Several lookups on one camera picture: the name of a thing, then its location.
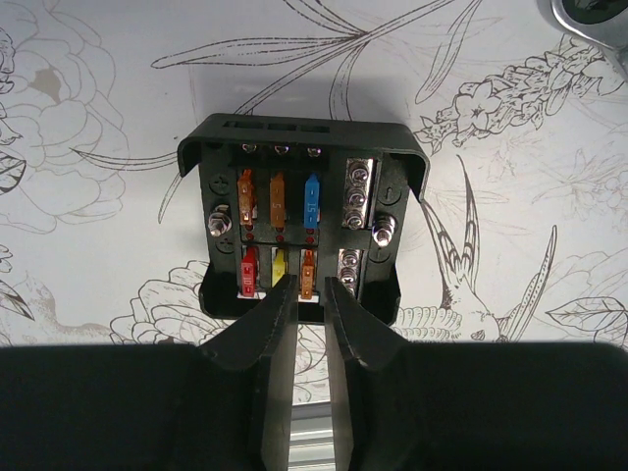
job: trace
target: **black plastic housing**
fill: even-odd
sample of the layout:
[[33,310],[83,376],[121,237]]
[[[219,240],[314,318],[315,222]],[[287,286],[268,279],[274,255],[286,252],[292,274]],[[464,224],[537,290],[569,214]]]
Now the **black plastic housing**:
[[[247,153],[243,144],[255,144]],[[280,155],[275,146],[287,146]],[[308,148],[321,149],[318,157]],[[211,115],[178,149],[182,177],[199,167],[204,221],[220,204],[230,207],[232,228],[212,237],[206,226],[210,266],[200,289],[201,309],[209,316],[237,319],[253,308],[259,299],[241,298],[240,263],[243,248],[254,246],[258,253],[258,288],[271,287],[272,248],[288,252],[288,273],[300,274],[301,250],[317,254],[315,292],[318,303],[302,302],[299,322],[323,324],[324,280],[338,271],[339,250],[363,250],[357,299],[362,306],[386,324],[396,318],[400,291],[394,262],[409,189],[420,198],[428,173],[428,161],[404,125],[310,120],[244,115]],[[366,229],[341,226],[344,211],[344,180],[347,159],[373,159],[374,179],[369,205],[372,223],[376,214],[392,215],[397,222],[391,243],[381,248]],[[239,223],[237,179],[244,169],[253,171],[257,197],[257,219],[252,231]],[[277,242],[270,225],[269,180],[284,172],[288,221]],[[315,234],[302,227],[304,184],[315,173],[321,185],[320,223]],[[306,240],[312,237],[313,243]]]

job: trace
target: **red fuse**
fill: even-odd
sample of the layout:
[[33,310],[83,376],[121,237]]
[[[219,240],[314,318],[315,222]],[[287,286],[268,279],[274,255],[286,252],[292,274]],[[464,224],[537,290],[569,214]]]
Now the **red fuse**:
[[242,258],[240,268],[242,271],[242,295],[245,297],[254,297],[255,279],[257,278],[257,254],[253,247],[246,249],[246,255]]

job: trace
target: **bird illustration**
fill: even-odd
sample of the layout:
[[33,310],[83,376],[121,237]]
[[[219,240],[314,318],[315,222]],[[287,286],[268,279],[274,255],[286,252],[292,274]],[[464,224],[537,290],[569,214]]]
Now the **bird illustration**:
[[6,291],[0,302],[0,346],[57,343],[111,343],[111,331],[98,324],[66,326],[57,320],[55,298],[38,280],[27,277]]
[[462,159],[466,187],[464,247],[460,254],[434,208],[421,207],[432,235],[443,279],[441,306],[400,309],[393,328],[409,340],[419,341],[518,341],[539,304],[550,274],[556,249],[556,226],[539,272],[534,275],[521,301],[509,312],[492,312],[476,292],[480,268],[480,229],[473,188]]

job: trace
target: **hummingbird drawing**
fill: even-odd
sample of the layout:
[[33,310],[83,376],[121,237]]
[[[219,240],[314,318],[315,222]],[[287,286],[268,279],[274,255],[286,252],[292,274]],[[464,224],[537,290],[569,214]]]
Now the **hummingbird drawing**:
[[460,162],[466,188],[462,253],[434,208],[428,202],[422,202],[443,280],[443,298],[440,307],[400,309],[393,328],[407,339],[418,341],[518,341],[528,327],[548,281],[556,249],[556,226],[551,229],[541,268],[532,277],[520,302],[504,314],[491,311],[476,291],[480,227],[473,188],[462,159]]

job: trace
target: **orange fuse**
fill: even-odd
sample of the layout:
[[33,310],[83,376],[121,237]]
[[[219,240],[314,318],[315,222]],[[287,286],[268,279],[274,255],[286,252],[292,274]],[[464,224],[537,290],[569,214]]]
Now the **orange fuse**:
[[286,225],[286,184],[284,174],[277,173],[271,178],[271,226],[283,229]]
[[237,181],[239,223],[246,226],[253,224],[253,208],[255,208],[255,187],[251,181],[252,173],[250,169],[246,169]]
[[301,265],[301,297],[311,299],[314,289],[314,251],[305,250],[303,264]]

